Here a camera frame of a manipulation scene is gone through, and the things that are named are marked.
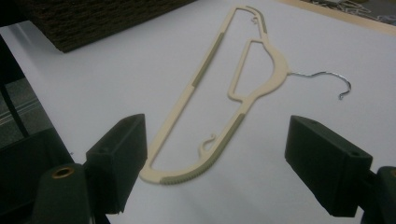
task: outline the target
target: table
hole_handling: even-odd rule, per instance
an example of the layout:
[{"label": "table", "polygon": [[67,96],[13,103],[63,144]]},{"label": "table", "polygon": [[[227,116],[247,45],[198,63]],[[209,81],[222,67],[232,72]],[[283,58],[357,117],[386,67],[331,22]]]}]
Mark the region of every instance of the table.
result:
[{"label": "table", "polygon": [[[232,6],[260,10],[270,43],[291,71],[332,71],[341,80],[290,76],[251,108],[215,165],[176,186],[138,179],[112,223],[360,223],[331,217],[284,159],[291,115],[317,120],[374,156],[372,170],[396,164],[396,38],[390,32],[277,1],[200,0],[89,46],[63,54],[30,22],[0,29],[76,162],[118,120],[144,113],[150,142],[198,68]],[[183,168],[219,133],[238,103],[226,97],[243,44],[256,28],[248,14],[233,21],[219,53],[154,167]],[[237,91],[271,75],[272,62],[253,46]]]}]

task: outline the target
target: woven basket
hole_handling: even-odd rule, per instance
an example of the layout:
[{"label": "woven basket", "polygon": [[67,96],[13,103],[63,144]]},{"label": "woven basket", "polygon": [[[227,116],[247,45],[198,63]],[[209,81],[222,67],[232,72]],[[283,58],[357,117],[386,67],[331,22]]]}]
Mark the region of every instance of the woven basket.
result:
[{"label": "woven basket", "polygon": [[14,0],[62,52],[113,35],[194,0]]}]

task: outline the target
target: hanger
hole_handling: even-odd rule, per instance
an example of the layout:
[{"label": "hanger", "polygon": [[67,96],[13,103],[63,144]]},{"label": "hanger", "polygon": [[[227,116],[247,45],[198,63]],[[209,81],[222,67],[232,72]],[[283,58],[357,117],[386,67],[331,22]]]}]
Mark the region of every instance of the hanger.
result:
[{"label": "hanger", "polygon": [[[241,105],[233,114],[233,117],[228,121],[228,123],[226,124],[226,126],[224,127],[224,129],[222,130],[219,136],[212,134],[210,139],[204,141],[200,145],[198,162],[191,165],[190,167],[177,171],[160,171],[153,169],[151,167],[152,163],[154,162],[156,156],[158,155],[167,136],[172,131],[172,128],[177,122],[177,119],[182,113],[187,102],[190,100],[195,89],[197,88],[201,79],[205,75],[205,71],[207,67],[210,65],[214,55],[216,54],[216,51],[219,48],[221,40],[224,37],[228,27],[230,26],[231,20],[237,10],[245,10],[253,14],[253,21],[259,24],[259,32],[261,36],[260,38],[251,38],[247,41],[243,49],[241,58],[239,60],[238,66],[236,68],[235,74],[233,76],[232,83],[230,85],[230,88],[228,89],[228,97],[231,100],[241,102]],[[250,45],[252,43],[262,44],[264,49],[268,52],[268,54],[271,56],[273,60],[274,72],[265,83],[260,85],[260,87],[254,90],[251,94],[249,94],[248,96],[242,96],[236,94],[235,89],[239,77],[241,75],[245,60],[247,58]],[[282,83],[286,80],[287,75],[300,75],[305,77],[312,77],[300,73],[292,73],[289,70],[288,64],[286,62],[286,59],[283,57],[283,55],[276,48],[270,45],[264,23],[264,16],[260,13],[259,10],[255,9],[254,7],[245,7],[245,6],[234,7],[228,13],[224,23],[221,25],[217,37],[215,41],[212,43],[209,52],[206,54],[204,60],[202,61],[200,68],[192,77],[191,81],[180,95],[180,98],[177,100],[177,103],[173,107],[171,113],[168,115],[168,118],[166,119],[163,126],[154,137],[152,143],[149,145],[148,159],[146,161],[145,166],[140,172],[140,177],[149,183],[172,185],[172,184],[178,184],[188,181],[202,174],[204,171],[210,168],[210,166],[217,160],[222,150],[226,147],[230,139],[233,137],[233,134],[235,133],[239,125],[242,123],[244,117],[246,116],[247,112],[254,104],[254,102],[258,98],[279,88],[282,85]],[[213,144],[210,148],[206,148],[206,146],[209,143],[213,143]]]}]

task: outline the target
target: brass screw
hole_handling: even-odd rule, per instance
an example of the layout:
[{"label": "brass screw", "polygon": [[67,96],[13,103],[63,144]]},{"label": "brass screw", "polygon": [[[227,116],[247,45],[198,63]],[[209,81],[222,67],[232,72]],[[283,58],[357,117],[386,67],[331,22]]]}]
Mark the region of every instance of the brass screw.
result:
[{"label": "brass screw", "polygon": [[54,179],[60,179],[60,178],[65,178],[70,176],[71,174],[74,173],[74,169],[72,167],[62,167],[60,169],[58,169],[57,171],[55,171],[54,173],[52,173],[52,178]]}]

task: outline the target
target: hanger hook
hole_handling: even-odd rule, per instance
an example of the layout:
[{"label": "hanger hook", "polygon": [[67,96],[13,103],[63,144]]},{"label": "hanger hook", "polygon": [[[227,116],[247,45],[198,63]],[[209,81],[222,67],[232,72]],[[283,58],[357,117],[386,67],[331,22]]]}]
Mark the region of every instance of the hanger hook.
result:
[{"label": "hanger hook", "polygon": [[292,72],[292,73],[289,73],[289,75],[295,75],[295,76],[298,76],[298,77],[317,77],[317,76],[320,76],[320,75],[331,75],[331,76],[334,76],[334,77],[341,78],[343,81],[345,81],[345,83],[347,85],[347,91],[344,91],[344,92],[342,92],[341,94],[338,95],[338,99],[340,99],[340,100],[342,100],[345,95],[349,94],[352,91],[352,85],[350,84],[350,82],[345,77],[343,77],[341,75],[338,75],[336,73],[333,73],[333,72],[318,72],[318,73],[315,73],[313,75],[306,75],[306,74],[302,74],[302,73],[294,73],[294,72]]}]

